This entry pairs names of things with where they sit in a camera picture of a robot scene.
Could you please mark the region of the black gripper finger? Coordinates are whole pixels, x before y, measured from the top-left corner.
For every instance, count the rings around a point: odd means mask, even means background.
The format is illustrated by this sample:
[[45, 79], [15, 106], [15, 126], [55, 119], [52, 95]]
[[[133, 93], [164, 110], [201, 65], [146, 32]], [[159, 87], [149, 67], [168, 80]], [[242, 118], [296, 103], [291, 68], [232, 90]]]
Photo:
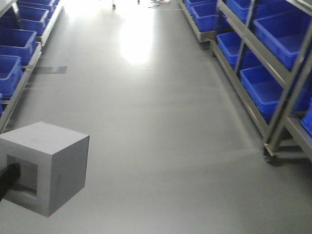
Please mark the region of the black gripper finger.
[[20, 178], [21, 168], [19, 163], [12, 163], [0, 171], [0, 200]]

